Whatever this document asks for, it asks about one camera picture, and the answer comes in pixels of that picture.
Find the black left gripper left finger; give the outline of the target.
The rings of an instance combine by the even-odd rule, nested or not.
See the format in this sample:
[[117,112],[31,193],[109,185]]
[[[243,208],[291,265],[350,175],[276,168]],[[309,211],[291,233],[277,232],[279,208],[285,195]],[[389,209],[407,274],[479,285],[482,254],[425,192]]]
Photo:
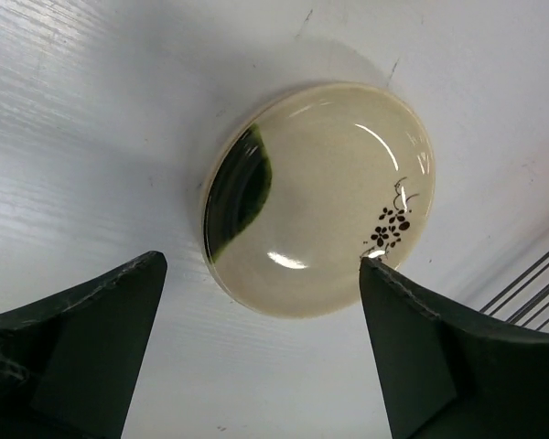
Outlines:
[[146,252],[0,314],[0,438],[119,438],[167,274]]

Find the cream plate with flowers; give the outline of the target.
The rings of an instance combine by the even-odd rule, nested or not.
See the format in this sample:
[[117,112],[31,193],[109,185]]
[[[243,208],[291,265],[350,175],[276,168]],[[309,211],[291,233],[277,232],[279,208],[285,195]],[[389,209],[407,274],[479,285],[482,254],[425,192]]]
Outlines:
[[358,301],[361,260],[397,268],[435,194],[425,127],[388,91],[331,82],[266,104],[224,143],[200,237],[217,285],[255,312],[309,318]]

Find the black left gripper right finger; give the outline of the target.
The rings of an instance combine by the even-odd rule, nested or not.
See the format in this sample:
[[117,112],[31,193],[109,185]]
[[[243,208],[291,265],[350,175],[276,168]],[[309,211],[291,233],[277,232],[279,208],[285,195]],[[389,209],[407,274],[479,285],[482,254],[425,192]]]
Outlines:
[[395,438],[549,438],[549,334],[361,260],[362,307]]

